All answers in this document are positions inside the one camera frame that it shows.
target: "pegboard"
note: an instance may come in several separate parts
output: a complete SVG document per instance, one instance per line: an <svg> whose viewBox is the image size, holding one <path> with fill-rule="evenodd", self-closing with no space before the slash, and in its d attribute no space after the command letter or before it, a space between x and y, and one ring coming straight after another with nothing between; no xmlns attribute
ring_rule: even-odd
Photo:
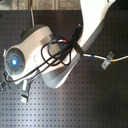
<svg viewBox="0 0 128 128"><path fill-rule="evenodd" d="M36 24L48 25L55 35L70 39L82 22L81 11L34 11ZM0 67L3 49L21 43L20 32L32 27L30 11L0 12ZM128 11L108 11L106 23L87 53L115 58L128 54ZM0 95L3 128L127 128L128 60L112 63L83 57L58 89L32 84L27 105L20 102L21 88Z"/></svg>

